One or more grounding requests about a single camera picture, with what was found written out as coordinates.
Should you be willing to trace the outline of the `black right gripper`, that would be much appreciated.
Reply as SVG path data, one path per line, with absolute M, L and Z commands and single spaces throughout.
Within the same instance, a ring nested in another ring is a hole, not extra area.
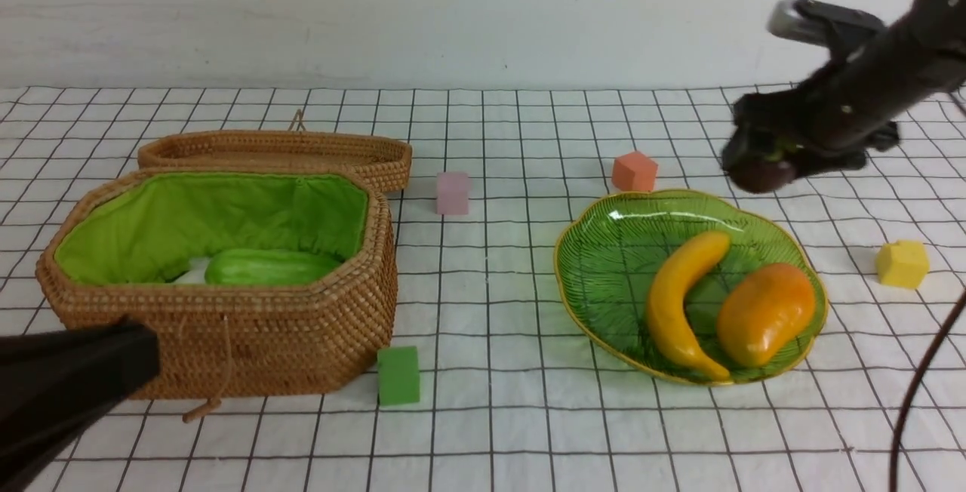
M 744 94 L 732 106 L 734 134 L 722 169 L 746 156 L 795 165 L 796 179 L 866 167 L 870 152 L 900 145 L 898 124 L 853 103 L 815 92 Z

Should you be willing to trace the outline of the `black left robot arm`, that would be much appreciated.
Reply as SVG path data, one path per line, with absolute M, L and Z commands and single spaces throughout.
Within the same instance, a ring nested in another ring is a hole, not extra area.
M 1 340 L 1 489 L 24 491 L 68 444 L 160 373 L 138 321 Z

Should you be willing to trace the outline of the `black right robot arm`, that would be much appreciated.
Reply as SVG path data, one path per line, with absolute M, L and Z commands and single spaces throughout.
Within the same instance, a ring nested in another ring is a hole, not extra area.
M 790 89 L 743 94 L 734 104 L 721 168 L 745 192 L 862 170 L 870 151 L 900 145 L 898 114 L 964 83 L 964 0 L 913 0 L 891 25 L 856 8 L 782 0 L 768 31 L 822 46 L 830 58 Z

